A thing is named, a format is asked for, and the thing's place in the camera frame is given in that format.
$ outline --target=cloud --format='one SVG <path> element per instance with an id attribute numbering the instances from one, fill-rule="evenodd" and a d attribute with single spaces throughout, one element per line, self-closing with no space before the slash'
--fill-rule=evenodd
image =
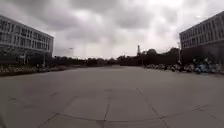
<path id="1" fill-rule="evenodd" d="M 0 14 L 52 34 L 54 55 L 110 58 L 135 55 L 137 45 L 161 52 L 177 46 L 179 32 L 223 6 L 222 0 L 0 0 Z"/>
<path id="2" fill-rule="evenodd" d="M 120 3 L 119 0 L 69 0 L 75 9 L 85 9 L 94 12 L 104 12 L 114 8 Z"/>

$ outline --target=lamp post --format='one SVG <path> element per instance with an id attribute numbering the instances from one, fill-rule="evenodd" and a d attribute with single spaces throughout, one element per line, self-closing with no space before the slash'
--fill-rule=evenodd
<path id="1" fill-rule="evenodd" d="M 179 48 L 179 53 L 178 53 L 179 62 L 182 63 L 181 62 L 181 43 L 180 42 L 178 42 L 178 48 Z"/>

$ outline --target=pole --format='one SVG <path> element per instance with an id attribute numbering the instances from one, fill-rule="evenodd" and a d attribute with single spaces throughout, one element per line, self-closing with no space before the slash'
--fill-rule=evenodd
<path id="1" fill-rule="evenodd" d="M 45 53 L 44 53 L 44 56 L 43 56 L 43 67 L 45 67 Z"/>
<path id="2" fill-rule="evenodd" d="M 178 47 L 179 47 L 179 62 L 181 63 L 181 43 L 178 42 Z"/>
<path id="3" fill-rule="evenodd" d="M 26 52 L 24 53 L 24 56 L 23 56 L 23 64 L 24 65 L 26 64 Z"/>

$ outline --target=distant building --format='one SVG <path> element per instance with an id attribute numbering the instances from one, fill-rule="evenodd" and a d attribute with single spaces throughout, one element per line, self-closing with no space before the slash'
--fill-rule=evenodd
<path id="1" fill-rule="evenodd" d="M 141 48 L 140 48 L 140 45 L 138 45 L 138 48 L 137 48 L 137 56 L 139 56 L 141 54 Z"/>
<path id="2" fill-rule="evenodd" d="M 185 56 L 200 50 L 205 57 L 212 56 L 217 63 L 223 63 L 224 12 L 181 32 L 180 42 Z"/>
<path id="3" fill-rule="evenodd" d="M 27 25 L 0 15 L 0 57 L 41 55 L 51 57 L 54 38 Z"/>

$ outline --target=paved ground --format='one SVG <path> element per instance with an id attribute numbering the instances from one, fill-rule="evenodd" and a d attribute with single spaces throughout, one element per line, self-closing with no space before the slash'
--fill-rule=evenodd
<path id="1" fill-rule="evenodd" d="M 223 76 L 130 67 L 16 76 L 0 79 L 0 124 L 7 128 L 223 128 L 223 97 Z"/>

